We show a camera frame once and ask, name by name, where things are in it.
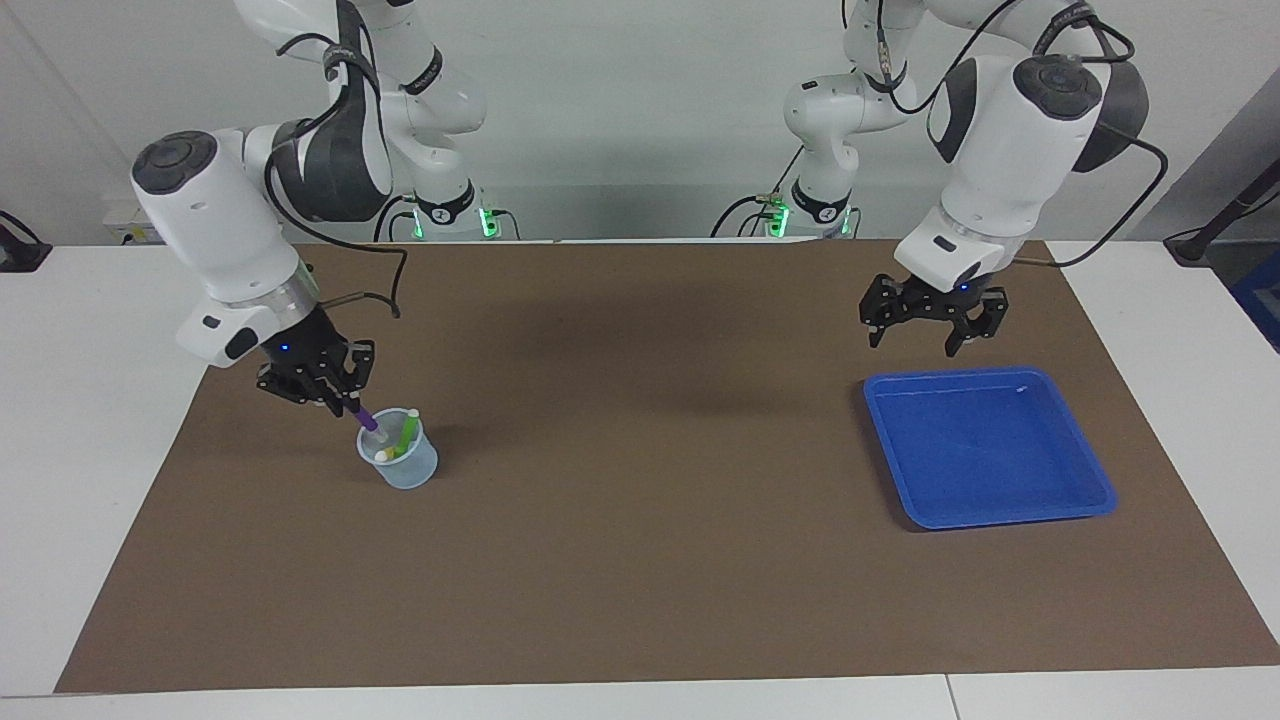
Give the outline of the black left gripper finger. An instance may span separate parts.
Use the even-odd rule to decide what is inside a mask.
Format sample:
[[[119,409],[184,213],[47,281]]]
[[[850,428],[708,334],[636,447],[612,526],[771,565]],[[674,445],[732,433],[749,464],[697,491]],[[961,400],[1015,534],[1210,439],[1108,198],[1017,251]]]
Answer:
[[[1004,287],[961,287],[947,293],[945,319],[952,329],[945,341],[945,354],[955,357],[959,350],[977,338],[992,338],[1009,310]]]
[[[897,324],[900,284],[890,275],[876,275],[859,301],[859,316],[877,348],[888,327]]]

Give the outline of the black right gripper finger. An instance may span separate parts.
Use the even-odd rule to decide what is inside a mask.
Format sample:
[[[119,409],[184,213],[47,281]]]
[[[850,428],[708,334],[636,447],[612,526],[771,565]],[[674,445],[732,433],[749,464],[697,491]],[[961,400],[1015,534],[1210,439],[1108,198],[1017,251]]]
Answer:
[[[256,387],[292,405],[324,407],[333,416],[342,416],[346,411],[340,397],[325,380],[308,375],[259,375]]]
[[[340,351],[340,398],[346,409],[361,409],[361,392],[367,387],[376,359],[371,340],[348,342]]]

